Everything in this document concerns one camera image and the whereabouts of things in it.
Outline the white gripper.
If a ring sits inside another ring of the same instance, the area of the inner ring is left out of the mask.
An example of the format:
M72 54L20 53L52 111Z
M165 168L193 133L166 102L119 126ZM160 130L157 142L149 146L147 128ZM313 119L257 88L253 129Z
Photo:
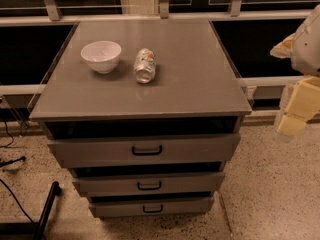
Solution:
M270 55L280 59L291 57L292 68L304 77L288 88L283 100L284 111L277 126L282 138L296 137L320 111L320 5L317 5L297 28L274 46Z

